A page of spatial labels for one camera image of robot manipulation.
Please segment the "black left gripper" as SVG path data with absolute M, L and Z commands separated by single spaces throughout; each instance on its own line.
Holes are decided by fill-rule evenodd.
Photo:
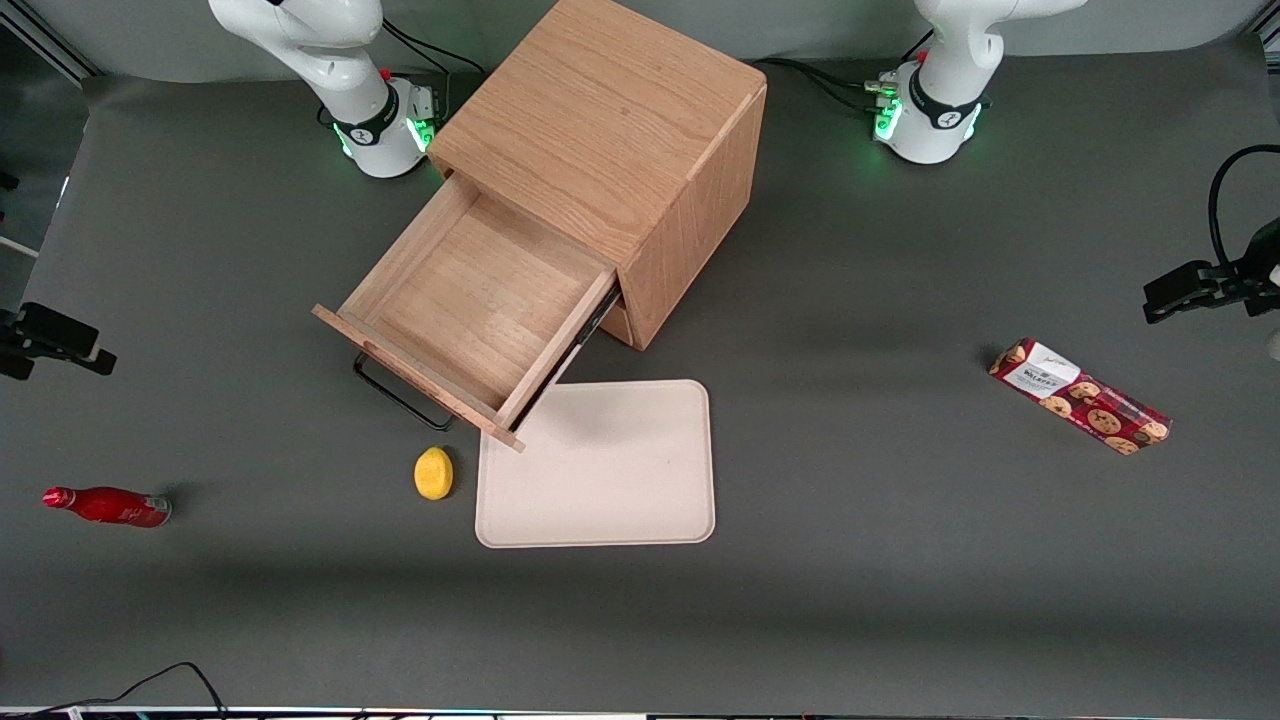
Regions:
M 1143 288 L 1146 323 L 1157 324 L 1179 313 L 1243 302 L 1248 316 L 1279 310 L 1279 219 L 1252 236 L 1235 261 L 1240 290 L 1222 290 L 1222 270 L 1210 261 L 1188 261 Z

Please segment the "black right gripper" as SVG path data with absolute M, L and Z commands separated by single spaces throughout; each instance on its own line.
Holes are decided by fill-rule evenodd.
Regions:
M 96 328 L 36 302 L 23 304 L 17 315 L 1 309 L 4 377 L 26 379 L 22 350 L 31 357 L 52 357 L 97 375 L 111 375 L 116 365 L 116 355 L 99 347 Z

